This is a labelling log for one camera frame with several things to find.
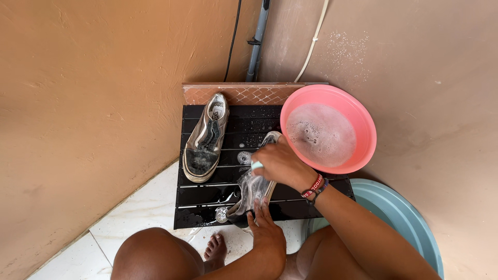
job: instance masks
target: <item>marble floor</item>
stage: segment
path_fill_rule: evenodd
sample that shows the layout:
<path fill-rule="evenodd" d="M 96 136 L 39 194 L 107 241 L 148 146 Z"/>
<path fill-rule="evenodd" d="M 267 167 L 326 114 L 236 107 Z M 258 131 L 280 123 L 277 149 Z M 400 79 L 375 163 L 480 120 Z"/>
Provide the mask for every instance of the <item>marble floor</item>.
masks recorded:
<path fill-rule="evenodd" d="M 111 210 L 89 232 L 30 276 L 29 280 L 108 280 L 114 257 L 121 244 L 133 233 L 151 227 L 168 230 L 187 241 L 201 255 L 209 237 L 222 233 L 227 242 L 230 263 L 252 248 L 252 236 L 233 225 L 173 230 L 178 162 L 149 181 L 144 187 Z M 287 253 L 301 246 L 304 220 L 278 221 L 287 240 Z"/>

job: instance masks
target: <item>pink plastic basin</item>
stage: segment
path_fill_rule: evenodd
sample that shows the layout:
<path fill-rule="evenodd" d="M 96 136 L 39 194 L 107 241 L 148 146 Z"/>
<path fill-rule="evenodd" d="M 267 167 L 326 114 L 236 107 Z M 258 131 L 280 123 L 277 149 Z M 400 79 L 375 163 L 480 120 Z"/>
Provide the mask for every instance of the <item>pink plastic basin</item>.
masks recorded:
<path fill-rule="evenodd" d="M 286 125 L 289 114 L 297 107 L 308 103 L 324 104 L 341 112 L 355 129 L 356 148 L 351 158 L 344 164 L 336 167 L 325 167 L 307 159 L 289 141 L 289 145 L 298 157 L 312 168 L 331 174 L 351 173 L 365 166 L 372 158 L 377 144 L 374 121 L 366 108 L 356 98 L 336 87 L 310 85 L 296 90 L 289 96 L 280 113 L 280 126 L 285 137 L 288 138 Z"/>

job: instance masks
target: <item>brown wall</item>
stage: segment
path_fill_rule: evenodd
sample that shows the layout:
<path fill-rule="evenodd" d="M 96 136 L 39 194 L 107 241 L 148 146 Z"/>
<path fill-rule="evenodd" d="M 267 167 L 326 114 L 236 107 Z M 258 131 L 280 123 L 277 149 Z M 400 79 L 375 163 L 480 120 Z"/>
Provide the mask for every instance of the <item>brown wall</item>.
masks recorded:
<path fill-rule="evenodd" d="M 323 1 L 274 0 L 259 81 L 293 81 Z M 377 178 L 424 216 L 446 279 L 498 279 L 498 2 L 333 0 L 301 82 L 362 102 Z"/>
<path fill-rule="evenodd" d="M 242 4 L 228 81 L 260 2 Z M 237 2 L 0 2 L 0 279 L 20 280 L 178 157 L 181 82 L 222 81 Z"/>

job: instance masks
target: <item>leg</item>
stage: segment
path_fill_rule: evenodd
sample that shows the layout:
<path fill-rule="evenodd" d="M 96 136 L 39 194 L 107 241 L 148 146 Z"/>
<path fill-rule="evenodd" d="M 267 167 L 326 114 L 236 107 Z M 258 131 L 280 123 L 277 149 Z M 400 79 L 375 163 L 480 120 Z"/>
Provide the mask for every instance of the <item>leg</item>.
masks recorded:
<path fill-rule="evenodd" d="M 312 234 L 299 251 L 287 255 L 281 280 L 370 279 L 331 226 Z"/>
<path fill-rule="evenodd" d="M 201 256 L 187 242 L 161 228 L 150 228 L 130 236 L 114 259 L 112 280 L 193 279 L 223 266 L 227 248 L 223 236 L 211 237 Z"/>

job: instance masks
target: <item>hand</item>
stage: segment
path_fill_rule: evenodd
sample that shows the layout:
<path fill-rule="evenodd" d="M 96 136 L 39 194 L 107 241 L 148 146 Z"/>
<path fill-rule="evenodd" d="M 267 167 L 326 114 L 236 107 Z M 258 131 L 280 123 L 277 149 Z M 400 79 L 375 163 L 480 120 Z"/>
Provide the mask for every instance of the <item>hand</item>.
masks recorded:
<path fill-rule="evenodd" d="M 248 212 L 248 223 L 254 236 L 251 251 L 255 260 L 261 261 L 260 268 L 268 272 L 269 278 L 276 279 L 285 268 L 287 242 L 282 229 L 271 218 L 266 197 L 262 205 L 258 199 L 254 200 L 254 212 L 258 225 L 252 213 Z"/>
<path fill-rule="evenodd" d="M 265 145 L 253 153 L 251 159 L 264 165 L 254 169 L 253 175 L 262 175 L 268 181 L 286 184 L 300 193 L 309 189 L 318 177 L 311 167 L 297 157 L 283 135 L 278 138 L 277 144 Z"/>

